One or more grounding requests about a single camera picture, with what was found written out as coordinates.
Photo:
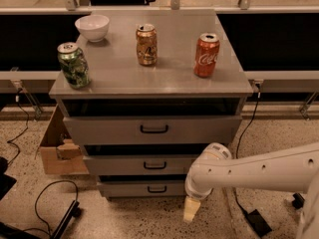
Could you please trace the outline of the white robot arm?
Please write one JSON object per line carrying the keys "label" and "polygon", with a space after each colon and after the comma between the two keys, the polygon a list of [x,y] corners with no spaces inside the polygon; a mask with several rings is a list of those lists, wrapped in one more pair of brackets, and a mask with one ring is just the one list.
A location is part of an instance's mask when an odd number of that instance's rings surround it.
{"label": "white robot arm", "polygon": [[184,183],[183,220],[193,220],[214,188],[301,192],[306,195],[296,239],[319,239],[319,143],[233,159],[219,143],[192,163]]}

